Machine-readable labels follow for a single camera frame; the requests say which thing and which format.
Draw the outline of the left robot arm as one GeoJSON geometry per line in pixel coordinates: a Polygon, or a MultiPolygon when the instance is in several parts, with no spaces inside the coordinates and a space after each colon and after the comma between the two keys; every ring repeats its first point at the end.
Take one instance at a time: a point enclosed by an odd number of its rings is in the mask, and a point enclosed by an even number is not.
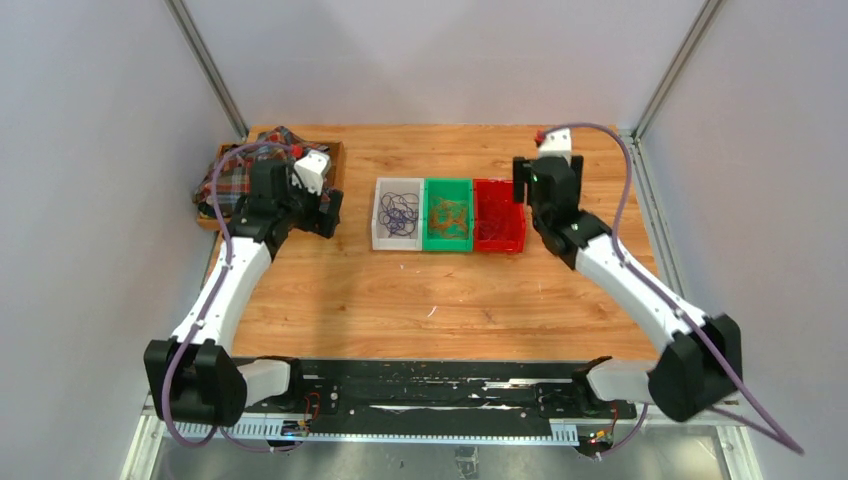
{"type": "Polygon", "coordinates": [[[290,232],[334,235],[343,194],[325,187],[331,169],[331,160],[319,153],[251,169],[250,191],[227,223],[208,282],[171,336],[151,341],[144,352],[160,419],[232,427],[266,399],[283,413],[304,405],[307,389],[297,360],[264,356],[239,364],[231,350],[248,300],[290,232]]]}

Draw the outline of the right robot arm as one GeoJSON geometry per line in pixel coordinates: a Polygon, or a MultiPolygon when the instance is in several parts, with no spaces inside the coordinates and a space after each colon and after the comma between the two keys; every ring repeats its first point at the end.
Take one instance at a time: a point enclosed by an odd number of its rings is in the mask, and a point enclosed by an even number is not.
{"type": "Polygon", "coordinates": [[[709,316],[660,282],[612,236],[611,228],[579,206],[582,159],[512,161],[513,199],[529,206],[545,248],[604,290],[647,335],[656,362],[602,356],[579,367],[571,400],[595,417],[612,401],[653,404],[685,422],[738,392],[741,330],[726,314],[709,316]]]}

